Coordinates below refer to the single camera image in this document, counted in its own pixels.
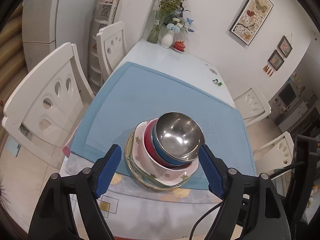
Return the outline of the white shelf rack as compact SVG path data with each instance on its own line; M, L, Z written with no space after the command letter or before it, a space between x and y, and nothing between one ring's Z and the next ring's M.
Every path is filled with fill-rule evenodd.
M97 94L126 55L124 23L115 22L120 0L97 0L88 44L88 82Z

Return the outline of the blue steel bowl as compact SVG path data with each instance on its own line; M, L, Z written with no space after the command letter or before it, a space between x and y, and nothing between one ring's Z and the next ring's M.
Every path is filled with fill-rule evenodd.
M196 160L200 147L205 144L198 123L180 112L161 115L152 126L151 136L158 155L174 166Z

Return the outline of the white chair far right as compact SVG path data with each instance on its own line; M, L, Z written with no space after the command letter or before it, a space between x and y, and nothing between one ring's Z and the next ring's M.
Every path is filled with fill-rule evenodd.
M263 93L255 86L233 99L246 127L255 124L271 114L271 106Z

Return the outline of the red steel bowl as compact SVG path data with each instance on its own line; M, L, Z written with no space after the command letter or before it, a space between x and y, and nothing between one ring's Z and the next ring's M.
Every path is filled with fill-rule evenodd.
M153 127L156 124L157 120L158 119L155 118L147 122L146 128L144 129L144 135L143 135L144 146L148 154L154 161L156 161L159 165L169 168L171 170L181 170L183 168L187 168L188 166L191 165L193 161L199 159L199 157L197 156L196 159L189 160L187 162L182 162L180 160L172 159L172 157L168 157L166 155L163 157L161 154L159 154L157 152L157 149L155 147L155 143L153 142L153 137L152 137Z

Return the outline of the glass vase green stems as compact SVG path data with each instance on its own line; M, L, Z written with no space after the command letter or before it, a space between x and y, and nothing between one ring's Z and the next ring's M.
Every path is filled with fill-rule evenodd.
M156 10L155 22L148 35L147 41L153 44L158 42L158 36L161 28L168 18L178 9L186 0L155 0L158 4L158 9Z

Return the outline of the white floral plate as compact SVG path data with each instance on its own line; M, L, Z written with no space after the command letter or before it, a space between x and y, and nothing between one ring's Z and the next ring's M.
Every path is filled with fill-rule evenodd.
M163 186L179 187L197 171L199 160L196 159L186 168L174 170L157 163L146 150L144 135L146 128L151 128L157 119L141 122L133 133L132 155L133 162L155 182Z

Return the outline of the white ceramic vase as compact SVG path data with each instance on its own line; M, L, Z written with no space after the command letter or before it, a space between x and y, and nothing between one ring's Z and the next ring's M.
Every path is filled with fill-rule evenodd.
M164 48L170 48L174 40L174 32L172 30L167 31L167 33L161 39L161 46Z

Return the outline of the white chair near right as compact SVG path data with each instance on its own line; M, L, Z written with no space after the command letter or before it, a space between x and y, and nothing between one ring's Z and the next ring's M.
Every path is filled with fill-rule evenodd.
M271 175L291 164L294 143L289 132L284 132L276 139L253 151L257 175L266 173Z

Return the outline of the white chair near left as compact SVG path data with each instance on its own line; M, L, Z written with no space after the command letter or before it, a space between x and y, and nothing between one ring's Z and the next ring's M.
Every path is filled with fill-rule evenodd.
M59 161L35 138L63 147L95 97L82 70L77 46L67 42L40 61L15 88L3 109L2 127L47 164Z

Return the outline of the large butterfly framed picture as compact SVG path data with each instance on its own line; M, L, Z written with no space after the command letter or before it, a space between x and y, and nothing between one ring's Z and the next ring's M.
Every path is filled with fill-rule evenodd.
M247 0L230 32L249 46L273 8L270 0Z

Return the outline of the white chair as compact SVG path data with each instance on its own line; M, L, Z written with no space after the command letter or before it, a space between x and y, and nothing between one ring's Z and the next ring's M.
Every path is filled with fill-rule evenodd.
M271 175L291 164L294 143L289 132L284 132L276 139L253 151L257 175L266 173Z
M246 127L255 124L271 114L271 106L263 93L255 86L233 99Z
M40 61L15 88L3 109L2 127L47 164L59 161L35 138L63 147L95 97L82 70L77 46L67 42Z
M120 21L101 28L96 35L98 60L105 82L127 55L124 34L125 23Z

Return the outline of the small framed picture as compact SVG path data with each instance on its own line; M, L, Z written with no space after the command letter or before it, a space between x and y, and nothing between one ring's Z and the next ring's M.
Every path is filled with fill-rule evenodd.
M284 59L280 55L280 53L277 50L274 50L274 52L271 54L271 56L268 59L268 63L270 66L275 70L278 71L280 67L284 64Z
M288 58L291 51L293 50L291 43L288 41L286 36L283 36L277 45L278 50L283 54L285 58Z

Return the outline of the green rimmed plate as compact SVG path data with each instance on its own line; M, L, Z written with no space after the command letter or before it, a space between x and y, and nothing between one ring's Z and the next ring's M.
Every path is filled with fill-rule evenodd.
M157 182L155 178L151 178L150 175L148 175L146 172L142 171L133 161L133 155L132 155L132 149L133 149L133 142L134 142L134 134L135 132L132 131L130 134L126 146L125 146L125 159L126 163L131 171L131 173L134 175L136 179L138 179L144 186L151 188L153 190L158 191L169 191L176 189L178 187L181 187L184 185L189 178L182 180L180 183L174 185L174 186L167 186L164 184L161 184L160 182Z

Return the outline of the white chair far left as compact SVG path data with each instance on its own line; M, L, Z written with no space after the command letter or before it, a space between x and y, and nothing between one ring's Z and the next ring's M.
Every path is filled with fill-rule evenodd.
M96 35L98 60L105 82L127 55L124 34L125 23L120 21L101 28Z

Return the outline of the pink polka dot bowl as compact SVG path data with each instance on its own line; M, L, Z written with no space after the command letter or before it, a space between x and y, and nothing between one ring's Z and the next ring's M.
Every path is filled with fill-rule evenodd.
M145 169L145 171L149 174L153 174L156 176L156 179L164 178L164 179L177 179L177 178L185 178L192 176L199 167L199 160L195 160L191 163L187 168L183 168L181 170L171 170L169 168L163 167L159 165L156 161L154 161L150 155L148 154L144 141L141 140L138 145L137 157L139 158L141 166Z

